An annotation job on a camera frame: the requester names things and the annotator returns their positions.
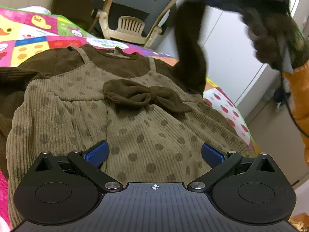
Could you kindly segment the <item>white wardrobe cabinet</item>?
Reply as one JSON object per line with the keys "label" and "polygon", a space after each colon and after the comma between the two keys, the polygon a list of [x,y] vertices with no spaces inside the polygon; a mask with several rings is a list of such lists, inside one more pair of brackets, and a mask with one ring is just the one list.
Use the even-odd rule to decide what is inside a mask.
{"label": "white wardrobe cabinet", "polygon": [[[299,27],[308,19],[308,2],[290,0],[291,15]],[[256,106],[264,91],[270,86],[276,72],[268,71],[269,67],[255,58],[252,42],[247,36],[247,26],[241,21],[238,13],[224,12],[207,7],[199,35],[199,45],[207,61],[207,76],[215,82],[240,110],[243,117]],[[151,48],[156,52],[177,58],[174,40],[174,29],[167,29],[159,36]],[[261,75],[270,76],[262,82],[262,88],[254,92],[254,84]],[[252,93],[249,102],[246,95]]]}

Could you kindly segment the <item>orange plush sleeve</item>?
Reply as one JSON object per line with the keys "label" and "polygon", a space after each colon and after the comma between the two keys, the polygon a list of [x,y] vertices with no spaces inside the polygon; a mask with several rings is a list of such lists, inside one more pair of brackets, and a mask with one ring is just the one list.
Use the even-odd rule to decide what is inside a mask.
{"label": "orange plush sleeve", "polygon": [[297,124],[308,134],[309,131],[309,71],[308,61],[294,72],[283,73],[290,84],[293,98],[292,113]]}

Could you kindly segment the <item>beige black mesh office chair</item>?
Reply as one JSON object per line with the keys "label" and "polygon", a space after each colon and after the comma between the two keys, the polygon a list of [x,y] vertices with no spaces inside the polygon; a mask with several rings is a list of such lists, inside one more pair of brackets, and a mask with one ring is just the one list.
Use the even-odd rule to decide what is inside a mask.
{"label": "beige black mesh office chair", "polygon": [[105,39],[151,47],[159,35],[173,27],[177,0],[91,0],[89,28]]}

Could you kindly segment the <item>white fluffy cloth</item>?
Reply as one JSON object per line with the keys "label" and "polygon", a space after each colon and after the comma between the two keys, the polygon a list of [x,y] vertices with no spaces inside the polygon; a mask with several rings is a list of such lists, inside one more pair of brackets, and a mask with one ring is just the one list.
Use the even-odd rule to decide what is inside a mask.
{"label": "white fluffy cloth", "polygon": [[36,6],[36,5],[35,6],[28,6],[28,7],[18,8],[17,10],[27,11],[27,12],[31,12],[31,13],[51,15],[50,10],[48,10],[45,7]]}

